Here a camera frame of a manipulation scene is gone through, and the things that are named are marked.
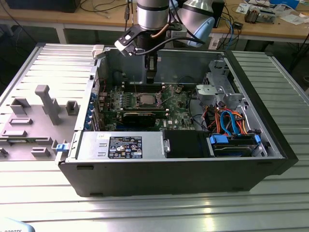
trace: blue object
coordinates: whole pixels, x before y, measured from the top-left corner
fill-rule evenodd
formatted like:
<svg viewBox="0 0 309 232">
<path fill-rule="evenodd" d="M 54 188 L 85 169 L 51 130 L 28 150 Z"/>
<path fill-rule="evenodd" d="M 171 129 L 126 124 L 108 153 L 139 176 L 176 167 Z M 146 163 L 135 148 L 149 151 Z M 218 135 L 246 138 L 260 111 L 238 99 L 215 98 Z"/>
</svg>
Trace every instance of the blue object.
<svg viewBox="0 0 309 232">
<path fill-rule="evenodd" d="M 233 26 L 232 26 L 232 23 L 231 23 L 230 20 L 228 20 L 227 18 L 224 18 L 224 20 L 227 21 L 227 22 L 229 23 L 229 25 L 230 25 L 230 30 L 231 30 L 231 37 L 230 37 L 230 40 L 229 40 L 229 42 L 228 42 L 228 45 L 227 45 L 227 47 L 226 47 L 226 49 L 225 49 L 225 50 L 227 51 L 228 48 L 230 47 L 231 42 L 232 42 L 232 39 L 233 39 L 234 29 L 233 29 Z"/>
<path fill-rule="evenodd" d="M 24 222 L 10 218 L 0 218 L 0 231 L 2 232 L 35 232 L 34 228 Z"/>
<path fill-rule="evenodd" d="M 90 119 L 89 117 L 86 117 L 85 121 L 86 121 L 86 122 L 90 122 L 91 119 Z"/>
<path fill-rule="evenodd" d="M 91 100 L 93 100 L 93 99 L 96 99 L 96 98 L 97 98 L 97 95 L 96 95 L 95 93 L 91 93 L 91 94 L 90 94 L 90 97 L 91 97 Z"/>
<path fill-rule="evenodd" d="M 225 125 L 224 125 L 224 122 L 223 122 L 223 117 L 225 114 L 229 114 L 230 117 L 231 117 L 231 121 L 232 121 L 232 127 L 233 127 L 233 131 L 235 134 L 237 135 L 240 135 L 240 132 L 236 126 L 236 122 L 235 122 L 235 119 L 234 119 L 234 116 L 232 114 L 232 112 L 229 112 L 229 111 L 223 111 L 221 113 L 221 116 L 220 116 L 220 124 L 221 124 L 221 127 L 222 129 L 229 135 L 229 136 L 232 136 L 231 132 L 229 132 L 227 129 L 225 129 Z"/>
<path fill-rule="evenodd" d="M 260 144 L 260 143 L 261 143 L 261 138 L 260 138 L 260 136 L 258 136 L 258 135 L 256 134 L 256 135 L 254 136 L 254 138 L 255 138 L 257 144 Z"/>
<path fill-rule="evenodd" d="M 91 110 L 89 110 L 89 109 L 87 110 L 87 115 L 88 115 L 88 116 L 92 116 Z"/>
<path fill-rule="evenodd" d="M 90 110 L 93 109 L 93 104 L 92 104 L 92 103 L 90 103 L 90 104 L 88 105 L 88 109 L 90 109 Z"/>
<path fill-rule="evenodd" d="M 199 38 L 201 41 L 206 41 L 209 37 L 209 34 L 211 33 L 211 30 L 213 28 L 213 25 L 215 23 L 215 20 L 213 17 L 207 18 L 200 26 L 199 28 L 193 33 L 197 38 Z M 189 46 L 193 47 L 201 47 L 201 43 L 196 43 L 193 41 L 188 42 Z"/>
<path fill-rule="evenodd" d="M 212 135 L 210 138 L 211 144 L 228 144 L 226 135 Z"/>
<path fill-rule="evenodd" d="M 70 144 L 58 144 L 56 146 L 56 152 L 65 152 L 70 150 Z"/>
<path fill-rule="evenodd" d="M 296 9 L 297 5 L 299 4 L 298 0 L 269 0 L 270 4 L 284 4 L 292 7 L 294 10 Z"/>
<path fill-rule="evenodd" d="M 84 128 L 86 128 L 86 130 L 90 130 L 90 125 L 88 123 L 85 123 Z"/>
</svg>

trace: white label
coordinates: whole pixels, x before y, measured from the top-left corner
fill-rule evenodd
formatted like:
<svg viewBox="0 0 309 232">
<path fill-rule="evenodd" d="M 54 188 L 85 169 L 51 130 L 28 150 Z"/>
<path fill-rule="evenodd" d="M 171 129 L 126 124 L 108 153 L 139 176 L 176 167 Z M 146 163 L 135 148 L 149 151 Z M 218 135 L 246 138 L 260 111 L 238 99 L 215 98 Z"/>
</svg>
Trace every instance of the white label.
<svg viewBox="0 0 309 232">
<path fill-rule="evenodd" d="M 97 140 L 98 139 L 110 139 L 110 136 L 111 136 L 111 134 L 100 133 L 100 134 L 97 135 Z"/>
<path fill-rule="evenodd" d="M 26 143 L 26 140 L 8 140 L 9 143 Z"/>
</svg>

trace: paper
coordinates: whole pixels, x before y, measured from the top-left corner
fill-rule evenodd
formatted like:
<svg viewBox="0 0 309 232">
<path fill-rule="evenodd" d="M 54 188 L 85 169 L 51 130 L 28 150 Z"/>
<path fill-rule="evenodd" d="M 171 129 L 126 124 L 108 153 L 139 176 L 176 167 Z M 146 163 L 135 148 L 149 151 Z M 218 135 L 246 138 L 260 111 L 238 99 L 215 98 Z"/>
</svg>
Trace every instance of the paper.
<svg viewBox="0 0 309 232">
<path fill-rule="evenodd" d="M 241 3 L 241 4 L 239 4 L 236 12 L 246 14 L 248 9 L 249 9 L 249 6 L 250 6 L 250 4 Z"/>
<path fill-rule="evenodd" d="M 304 22 L 304 20 L 301 17 L 296 16 L 294 14 L 289 14 L 287 16 L 281 17 L 281 19 L 283 19 L 284 21 L 287 21 L 288 23 L 292 23 L 294 25 L 299 25 Z"/>
</svg>

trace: green circuit board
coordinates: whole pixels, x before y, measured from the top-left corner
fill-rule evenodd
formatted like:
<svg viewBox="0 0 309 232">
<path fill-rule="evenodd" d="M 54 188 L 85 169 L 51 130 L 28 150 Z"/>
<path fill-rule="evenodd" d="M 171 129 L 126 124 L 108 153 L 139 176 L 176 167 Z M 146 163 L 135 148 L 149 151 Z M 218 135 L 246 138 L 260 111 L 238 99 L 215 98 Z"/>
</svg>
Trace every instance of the green circuit board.
<svg viewBox="0 0 309 232">
<path fill-rule="evenodd" d="M 124 92 L 120 88 L 110 90 L 104 104 L 100 104 L 105 130 L 136 131 L 136 128 L 123 125 L 126 112 L 155 114 L 155 125 L 139 128 L 139 131 L 194 130 L 187 109 L 188 92 L 179 89 L 178 85 L 169 85 L 161 93 Z"/>
</svg>

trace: computer tower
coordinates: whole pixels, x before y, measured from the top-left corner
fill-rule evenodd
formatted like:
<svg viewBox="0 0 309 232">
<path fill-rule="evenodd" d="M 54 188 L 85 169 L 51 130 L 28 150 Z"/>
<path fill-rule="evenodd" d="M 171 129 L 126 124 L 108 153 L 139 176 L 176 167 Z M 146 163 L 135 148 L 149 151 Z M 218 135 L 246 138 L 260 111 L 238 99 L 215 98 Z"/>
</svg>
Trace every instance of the computer tower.
<svg viewBox="0 0 309 232">
<path fill-rule="evenodd" d="M 6 0 L 11 9 L 74 13 L 81 0 Z"/>
<path fill-rule="evenodd" d="M 212 2 L 212 10 L 214 17 L 214 25 L 213 28 L 217 28 L 220 22 L 220 17 L 224 8 L 224 0 L 213 0 Z"/>
</svg>

